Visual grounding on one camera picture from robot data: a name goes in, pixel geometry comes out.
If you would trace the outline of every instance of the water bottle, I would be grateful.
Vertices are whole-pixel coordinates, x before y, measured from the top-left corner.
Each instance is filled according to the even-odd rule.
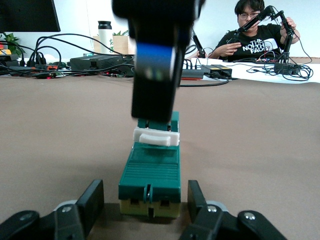
[[[112,54],[114,49],[114,40],[113,40],[113,33],[112,33],[112,26],[110,21],[98,21],[98,32],[100,42],[106,45],[108,48],[101,45],[101,53],[102,54]]]

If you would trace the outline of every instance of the black monitor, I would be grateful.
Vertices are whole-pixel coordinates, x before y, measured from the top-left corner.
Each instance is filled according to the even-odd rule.
[[[60,32],[54,0],[0,0],[0,32]]]

